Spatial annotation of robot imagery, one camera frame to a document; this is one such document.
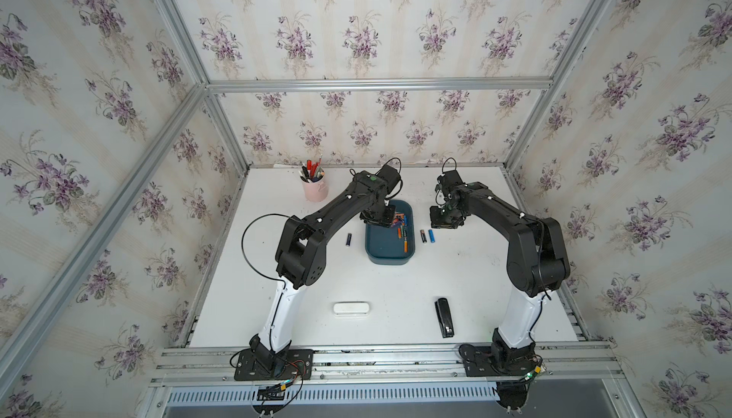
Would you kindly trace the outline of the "teal plastic storage box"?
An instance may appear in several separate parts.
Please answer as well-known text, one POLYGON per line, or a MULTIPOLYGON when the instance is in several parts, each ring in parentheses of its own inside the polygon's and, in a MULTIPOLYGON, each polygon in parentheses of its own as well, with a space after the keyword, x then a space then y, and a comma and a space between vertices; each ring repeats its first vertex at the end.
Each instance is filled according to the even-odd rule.
POLYGON ((395 199, 390 206, 395 208, 390 227, 366 226, 365 251, 376 265, 403 266, 416 251, 415 218, 412 207, 403 200, 395 199))

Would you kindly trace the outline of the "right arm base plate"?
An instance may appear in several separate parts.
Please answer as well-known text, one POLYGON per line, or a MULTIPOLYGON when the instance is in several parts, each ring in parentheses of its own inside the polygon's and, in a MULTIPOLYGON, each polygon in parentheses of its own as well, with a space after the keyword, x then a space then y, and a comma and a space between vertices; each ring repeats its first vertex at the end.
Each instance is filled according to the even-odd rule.
POLYGON ((457 349, 468 377, 528 377, 541 371, 543 359, 535 352, 535 344, 521 349, 462 344, 457 349))

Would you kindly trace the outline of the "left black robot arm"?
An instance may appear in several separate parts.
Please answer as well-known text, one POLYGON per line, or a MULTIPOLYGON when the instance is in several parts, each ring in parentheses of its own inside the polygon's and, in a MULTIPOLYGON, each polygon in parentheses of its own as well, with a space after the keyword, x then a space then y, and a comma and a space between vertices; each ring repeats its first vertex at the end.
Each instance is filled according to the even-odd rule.
POLYGON ((326 269, 327 246, 355 216, 367 225, 390 227, 396 209, 392 192, 403 187, 400 172, 385 165, 360 171, 320 210, 284 224, 276 249, 276 297, 263 329, 250 340, 255 360, 269 370, 285 362, 305 293, 326 269))

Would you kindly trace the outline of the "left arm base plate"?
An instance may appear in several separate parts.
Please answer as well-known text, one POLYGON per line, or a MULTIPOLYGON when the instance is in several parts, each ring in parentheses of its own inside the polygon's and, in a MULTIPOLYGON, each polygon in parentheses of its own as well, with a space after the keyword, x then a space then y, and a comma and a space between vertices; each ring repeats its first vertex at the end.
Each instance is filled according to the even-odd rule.
POLYGON ((230 359, 236 381, 310 380, 315 352, 312 349, 289 349, 285 356, 259 360, 251 349, 242 349, 230 359))

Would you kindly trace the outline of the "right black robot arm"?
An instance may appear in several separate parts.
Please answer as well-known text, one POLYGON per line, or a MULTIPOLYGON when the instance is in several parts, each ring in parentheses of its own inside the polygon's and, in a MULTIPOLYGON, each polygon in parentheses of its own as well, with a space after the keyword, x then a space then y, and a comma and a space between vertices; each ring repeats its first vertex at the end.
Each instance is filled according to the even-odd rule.
POLYGON ((506 273, 513 286, 491 348, 496 359, 526 356, 535 347, 535 329, 545 304, 570 276, 560 223, 516 208, 480 182, 465 183, 455 172, 438 178, 442 201, 430 208, 433 229, 457 229, 476 216, 508 242, 506 273))

